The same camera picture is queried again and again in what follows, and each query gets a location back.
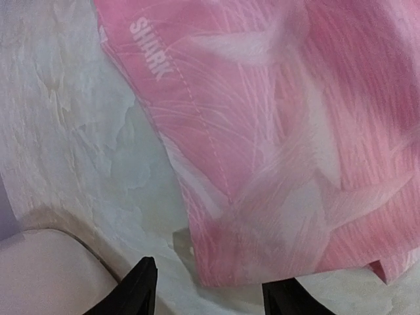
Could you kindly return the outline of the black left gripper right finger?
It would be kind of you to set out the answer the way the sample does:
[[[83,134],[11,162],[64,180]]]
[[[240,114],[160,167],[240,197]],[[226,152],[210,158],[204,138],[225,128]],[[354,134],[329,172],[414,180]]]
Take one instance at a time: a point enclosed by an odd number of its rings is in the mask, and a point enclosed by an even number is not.
[[[328,315],[328,308],[295,278],[264,283],[262,294],[266,315]]]

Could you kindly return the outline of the white plastic laundry basket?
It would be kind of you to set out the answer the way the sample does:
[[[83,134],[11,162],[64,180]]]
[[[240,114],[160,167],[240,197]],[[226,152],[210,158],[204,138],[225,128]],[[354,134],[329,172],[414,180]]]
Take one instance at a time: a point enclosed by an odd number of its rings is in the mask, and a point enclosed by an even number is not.
[[[1,241],[2,314],[84,314],[117,285],[83,245],[57,230]]]

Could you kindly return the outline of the pink patterned shorts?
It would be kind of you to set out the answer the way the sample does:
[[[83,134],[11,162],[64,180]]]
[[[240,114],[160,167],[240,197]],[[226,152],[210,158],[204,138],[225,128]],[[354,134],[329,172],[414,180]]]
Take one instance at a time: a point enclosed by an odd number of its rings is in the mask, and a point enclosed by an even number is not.
[[[96,1],[204,285],[419,260],[418,1]]]

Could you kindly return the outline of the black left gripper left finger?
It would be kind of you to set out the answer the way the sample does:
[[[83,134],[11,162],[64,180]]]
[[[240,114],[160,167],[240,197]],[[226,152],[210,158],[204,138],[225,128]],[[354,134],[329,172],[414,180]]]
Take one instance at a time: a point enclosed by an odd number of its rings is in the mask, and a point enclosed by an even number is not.
[[[158,269],[143,257],[102,301],[85,315],[154,315]]]

